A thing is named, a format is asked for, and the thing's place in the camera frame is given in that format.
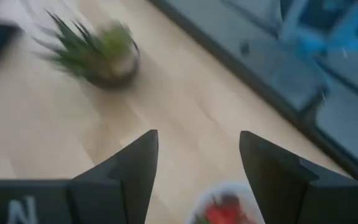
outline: wooden table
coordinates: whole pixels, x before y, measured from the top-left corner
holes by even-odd
[[[249,130],[344,174],[212,55],[144,0],[0,0],[25,30],[0,61],[0,178],[74,177],[149,129],[160,154],[147,223],[183,223],[197,196],[244,180],[239,134]],[[34,56],[43,7],[87,26],[120,19],[141,49],[140,75],[104,92]]]

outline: wooden floor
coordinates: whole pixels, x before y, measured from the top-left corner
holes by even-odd
[[[183,223],[197,196],[246,179],[239,133],[249,130],[317,164],[341,168],[144,0],[0,0],[25,32],[0,61],[0,178],[74,177],[149,129],[160,154],[147,223]],[[141,49],[124,91],[99,91],[34,56],[44,8],[88,26],[120,19]]]

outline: succulent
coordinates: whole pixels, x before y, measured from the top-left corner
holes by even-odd
[[[78,34],[71,30],[57,15],[49,13],[58,32],[42,28],[45,33],[57,38],[61,45],[36,41],[54,54],[46,56],[60,68],[79,77],[98,76],[103,80],[114,81],[121,78],[116,67],[128,54],[132,53],[131,32],[125,25],[114,22],[92,34],[82,23],[73,22]]]

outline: potted plant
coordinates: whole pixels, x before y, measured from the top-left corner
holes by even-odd
[[[54,53],[48,55],[47,60],[100,88],[121,87],[136,76],[139,49],[127,26],[114,21],[97,34],[92,34],[80,22],[73,22],[78,29],[76,34],[76,30],[70,29],[57,15],[49,15],[58,32],[44,30],[57,38],[61,46],[36,40]]]

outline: white bowl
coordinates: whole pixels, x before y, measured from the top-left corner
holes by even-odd
[[[213,203],[214,198],[217,203],[219,203],[221,201],[221,196],[227,194],[234,194],[239,198],[242,212],[247,218],[253,220],[256,224],[265,223],[250,186],[246,183],[233,182],[221,184],[215,189],[207,190],[201,195],[195,206],[191,209],[186,224],[194,224],[195,216],[202,217],[205,214],[208,205]]]

